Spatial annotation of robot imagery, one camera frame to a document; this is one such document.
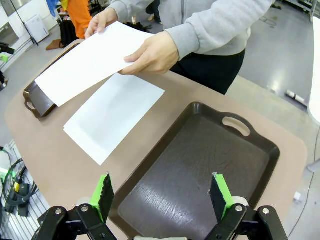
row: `white paper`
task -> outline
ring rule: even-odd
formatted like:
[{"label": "white paper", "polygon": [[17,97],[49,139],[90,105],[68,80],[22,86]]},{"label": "white paper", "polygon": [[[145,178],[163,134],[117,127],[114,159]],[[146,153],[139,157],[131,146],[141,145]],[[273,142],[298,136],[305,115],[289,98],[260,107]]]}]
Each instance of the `white paper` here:
[{"label": "white paper", "polygon": [[136,76],[116,73],[64,125],[64,131],[102,165],[164,92]]},{"label": "white paper", "polygon": [[93,85],[132,65],[124,57],[138,50],[152,34],[120,22],[96,33],[63,56],[35,82],[58,107]]}]

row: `beige table surface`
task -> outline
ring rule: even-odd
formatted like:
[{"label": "beige table surface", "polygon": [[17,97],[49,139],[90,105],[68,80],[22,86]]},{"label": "beige table surface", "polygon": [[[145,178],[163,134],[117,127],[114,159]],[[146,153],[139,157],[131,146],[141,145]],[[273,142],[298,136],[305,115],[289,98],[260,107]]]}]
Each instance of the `beige table surface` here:
[{"label": "beige table surface", "polygon": [[[14,97],[5,118],[25,164],[48,203],[72,209],[79,199],[93,194],[100,176],[107,172],[110,172],[114,191],[117,191],[187,105],[201,102],[215,110],[244,117],[259,134],[279,147],[280,158],[258,207],[275,207],[283,221],[306,164],[307,149],[303,141],[233,99],[175,73],[140,77],[164,89],[165,93],[102,166],[92,160],[63,128],[106,80],[56,107],[42,120],[36,119],[25,108],[23,89]],[[107,225],[118,239],[126,239],[109,220]]]}]

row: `black pants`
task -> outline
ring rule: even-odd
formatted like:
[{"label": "black pants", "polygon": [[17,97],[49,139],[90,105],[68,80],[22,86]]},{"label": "black pants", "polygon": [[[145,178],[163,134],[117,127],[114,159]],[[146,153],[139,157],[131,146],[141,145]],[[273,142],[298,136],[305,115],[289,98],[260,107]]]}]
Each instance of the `black pants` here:
[{"label": "black pants", "polygon": [[231,56],[191,53],[171,71],[225,95],[241,69],[245,52]]},{"label": "black pants", "polygon": [[160,0],[155,0],[145,10],[147,14],[154,14],[154,20],[156,20],[157,23],[161,23],[160,14],[158,10],[159,5]]}]

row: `hand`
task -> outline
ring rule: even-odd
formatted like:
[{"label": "hand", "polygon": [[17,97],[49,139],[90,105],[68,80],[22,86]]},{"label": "hand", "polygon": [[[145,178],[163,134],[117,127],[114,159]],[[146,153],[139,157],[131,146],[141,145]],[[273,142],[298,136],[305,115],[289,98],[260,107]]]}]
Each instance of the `hand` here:
[{"label": "hand", "polygon": [[124,60],[135,63],[121,70],[120,74],[165,74],[178,62],[179,52],[170,34],[164,31],[145,40],[138,51]]},{"label": "hand", "polygon": [[113,8],[107,8],[97,14],[89,23],[88,29],[85,32],[85,39],[91,37],[95,33],[102,33],[106,26],[118,21],[118,15]]}]

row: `tiled floor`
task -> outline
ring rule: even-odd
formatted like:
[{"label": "tiled floor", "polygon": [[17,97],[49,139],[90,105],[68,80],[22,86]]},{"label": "tiled floor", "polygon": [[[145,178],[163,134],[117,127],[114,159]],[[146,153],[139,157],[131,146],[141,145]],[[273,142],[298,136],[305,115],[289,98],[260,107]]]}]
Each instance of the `tiled floor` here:
[{"label": "tiled floor", "polygon": [[[301,138],[308,149],[307,161],[312,163],[319,126],[311,120],[303,107],[286,98],[284,92],[290,89],[302,97],[306,97],[310,92],[313,27],[309,17],[303,12],[287,5],[281,6],[282,10],[270,9],[266,14],[267,22],[271,25],[262,21],[253,25],[246,57],[239,74],[244,78],[238,77],[227,95]],[[160,30],[161,25],[157,24],[151,32],[156,33]],[[45,50],[47,45],[59,36],[60,30],[56,27],[52,30],[52,35],[40,43],[39,47],[34,46],[5,72],[10,81],[8,87],[0,92],[0,146],[12,140],[4,119],[7,104],[40,68],[59,53],[60,50]],[[317,147],[317,156],[320,158],[320,146]],[[292,201],[290,213],[284,223],[287,234],[292,231],[301,215],[311,177],[307,175],[301,180],[298,189],[302,193],[301,203]],[[305,210],[290,240],[319,239],[319,197],[320,173],[316,173]]]}]

